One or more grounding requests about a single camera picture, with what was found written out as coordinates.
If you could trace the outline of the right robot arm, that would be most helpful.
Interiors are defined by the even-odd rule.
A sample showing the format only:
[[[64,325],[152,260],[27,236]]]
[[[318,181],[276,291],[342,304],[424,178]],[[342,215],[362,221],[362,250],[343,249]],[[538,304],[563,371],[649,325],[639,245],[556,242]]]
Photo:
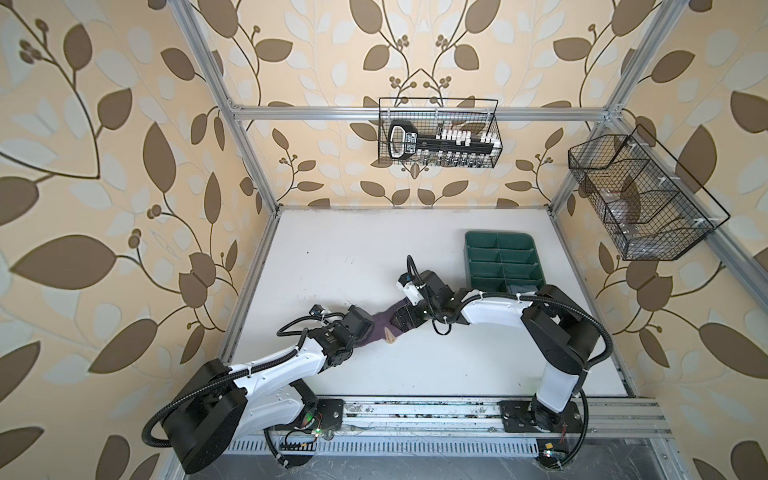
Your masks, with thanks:
[[[590,370],[614,351],[607,329],[553,285],[530,293],[454,291],[434,272],[420,272],[407,256],[398,286],[406,304],[391,324],[402,332],[429,322],[441,336],[456,324],[522,328],[529,334],[546,361],[528,407],[529,422],[542,431],[554,428],[572,397],[582,393]]]

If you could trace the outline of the green compartment tray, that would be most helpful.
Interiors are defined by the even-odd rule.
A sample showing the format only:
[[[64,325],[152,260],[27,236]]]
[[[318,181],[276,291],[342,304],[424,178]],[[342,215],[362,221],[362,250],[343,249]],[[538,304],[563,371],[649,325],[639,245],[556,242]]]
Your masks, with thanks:
[[[468,231],[465,270],[468,286],[486,292],[531,292],[546,284],[533,237],[521,232]]]

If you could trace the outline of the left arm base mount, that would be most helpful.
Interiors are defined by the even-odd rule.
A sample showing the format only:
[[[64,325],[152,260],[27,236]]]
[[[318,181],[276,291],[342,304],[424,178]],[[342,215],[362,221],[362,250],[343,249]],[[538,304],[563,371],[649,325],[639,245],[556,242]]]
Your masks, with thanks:
[[[343,423],[345,402],[341,398],[320,398],[303,405],[298,416],[291,422],[281,425],[282,430],[302,430],[321,432],[338,430]]]

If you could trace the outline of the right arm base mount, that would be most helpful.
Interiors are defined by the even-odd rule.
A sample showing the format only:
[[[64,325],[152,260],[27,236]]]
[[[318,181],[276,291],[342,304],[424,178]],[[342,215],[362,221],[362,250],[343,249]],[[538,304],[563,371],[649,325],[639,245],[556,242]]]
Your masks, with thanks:
[[[553,413],[533,400],[503,400],[498,403],[503,430],[516,434],[575,434],[584,427],[584,415],[574,402]]]

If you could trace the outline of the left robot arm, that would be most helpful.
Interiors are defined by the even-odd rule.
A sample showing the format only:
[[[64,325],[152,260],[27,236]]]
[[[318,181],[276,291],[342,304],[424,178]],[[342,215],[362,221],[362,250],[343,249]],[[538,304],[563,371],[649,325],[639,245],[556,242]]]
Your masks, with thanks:
[[[152,448],[170,448],[187,474],[197,473],[221,457],[230,444],[263,433],[277,462],[292,468],[306,462],[327,431],[340,426],[343,403],[321,400],[306,380],[349,360],[365,343],[375,323],[365,310],[313,310],[315,328],[295,330],[289,322],[279,335],[294,336],[295,344],[261,359],[224,365],[206,362],[141,432]]]

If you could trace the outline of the purple sock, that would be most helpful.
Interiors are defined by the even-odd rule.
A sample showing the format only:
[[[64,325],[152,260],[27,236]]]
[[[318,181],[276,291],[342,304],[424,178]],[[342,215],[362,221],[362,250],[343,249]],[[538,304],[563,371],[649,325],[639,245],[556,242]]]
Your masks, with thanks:
[[[372,316],[373,327],[365,339],[358,343],[359,347],[370,345],[381,340],[396,340],[400,335],[414,328],[413,321],[407,319],[407,311],[401,309],[411,307],[407,299],[400,300],[388,309]]]

